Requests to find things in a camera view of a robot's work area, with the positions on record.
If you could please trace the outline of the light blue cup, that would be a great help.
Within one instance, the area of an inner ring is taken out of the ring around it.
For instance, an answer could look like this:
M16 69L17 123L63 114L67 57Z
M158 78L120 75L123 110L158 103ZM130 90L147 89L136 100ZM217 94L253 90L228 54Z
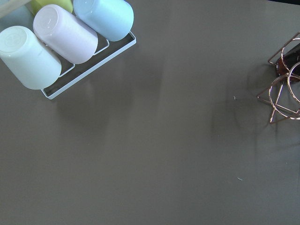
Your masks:
M134 23L134 11L124 0L74 0L75 15L109 41L119 41Z

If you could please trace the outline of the pink cup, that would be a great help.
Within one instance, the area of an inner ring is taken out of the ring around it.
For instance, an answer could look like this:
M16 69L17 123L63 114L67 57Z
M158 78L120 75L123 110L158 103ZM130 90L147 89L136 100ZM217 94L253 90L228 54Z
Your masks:
M98 47L97 33L62 7L42 7L33 22L35 35L73 64L87 62Z

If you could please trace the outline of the white cup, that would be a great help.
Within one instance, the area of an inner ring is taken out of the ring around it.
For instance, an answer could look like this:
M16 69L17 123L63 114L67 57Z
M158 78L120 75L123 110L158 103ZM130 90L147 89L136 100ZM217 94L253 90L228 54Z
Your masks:
M0 58L22 85L32 90L51 86L62 69L57 56L23 26L0 33Z

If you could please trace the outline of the yellow green cup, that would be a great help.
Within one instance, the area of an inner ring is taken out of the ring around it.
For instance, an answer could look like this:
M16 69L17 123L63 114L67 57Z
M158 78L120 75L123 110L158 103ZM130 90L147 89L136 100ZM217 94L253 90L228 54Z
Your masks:
M58 5L70 13L73 12L73 3L71 0L32 0L30 2L34 15L36 15L42 7L51 4Z

